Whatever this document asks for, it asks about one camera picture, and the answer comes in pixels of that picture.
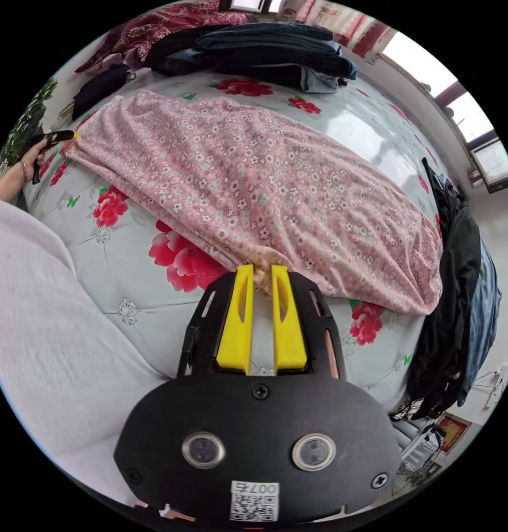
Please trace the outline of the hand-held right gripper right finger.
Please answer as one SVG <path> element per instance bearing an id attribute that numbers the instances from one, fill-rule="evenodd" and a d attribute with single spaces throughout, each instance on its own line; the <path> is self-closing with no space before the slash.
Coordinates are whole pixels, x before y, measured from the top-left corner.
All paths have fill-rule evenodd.
<path id="1" fill-rule="evenodd" d="M 287 268 L 272 265 L 271 280 L 274 372 L 276 375 L 302 372 L 307 354 Z"/>

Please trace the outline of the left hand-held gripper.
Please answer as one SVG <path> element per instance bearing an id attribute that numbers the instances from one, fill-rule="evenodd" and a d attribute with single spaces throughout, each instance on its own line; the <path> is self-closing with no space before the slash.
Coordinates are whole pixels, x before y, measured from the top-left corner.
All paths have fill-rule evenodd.
<path id="1" fill-rule="evenodd" d="M 44 143 L 44 146 L 41 150 L 37 150 L 37 156 L 33 161 L 33 173 L 32 173 L 32 179 L 31 184 L 37 185 L 40 182 L 40 169 L 42 166 L 42 163 L 38 162 L 38 156 L 42 151 L 50 150 L 55 144 L 59 143 L 65 143 L 69 141 L 73 141 L 77 139 L 80 136 L 80 134 L 77 131 L 73 130 L 60 130 L 60 131 L 53 131 L 47 134 L 37 135 L 31 140 L 31 145 L 29 147 L 30 150 L 36 150 L 36 146 Z"/>

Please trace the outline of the person's left hand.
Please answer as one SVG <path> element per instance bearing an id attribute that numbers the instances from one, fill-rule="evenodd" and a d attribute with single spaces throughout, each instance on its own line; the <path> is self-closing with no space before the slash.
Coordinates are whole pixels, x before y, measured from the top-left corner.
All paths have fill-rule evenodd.
<path id="1" fill-rule="evenodd" d="M 41 150 L 44 146 L 44 143 L 41 143 L 39 145 L 37 145 L 35 148 L 36 150 L 30 150 L 29 149 L 26 151 L 26 153 L 22 156 L 21 160 L 20 160 L 20 167 L 21 167 L 21 170 L 22 170 L 22 175 L 23 175 L 23 184 L 27 184 L 28 182 L 31 181 L 32 179 L 32 173 L 33 173 L 33 161 L 34 159 L 36 158 L 37 156 L 37 153 L 38 151 L 37 150 Z M 45 155 L 45 151 L 42 151 L 39 156 L 38 156 L 38 162 L 40 163 L 43 163 L 43 160 L 44 160 L 44 155 Z"/>

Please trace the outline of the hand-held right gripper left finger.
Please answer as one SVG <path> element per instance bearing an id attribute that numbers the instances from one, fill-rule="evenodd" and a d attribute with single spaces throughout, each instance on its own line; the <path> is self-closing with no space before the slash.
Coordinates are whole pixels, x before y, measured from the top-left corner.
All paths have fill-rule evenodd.
<path id="1" fill-rule="evenodd" d="M 250 373 L 253 339 L 253 265 L 239 266 L 217 351 L 220 370 Z"/>

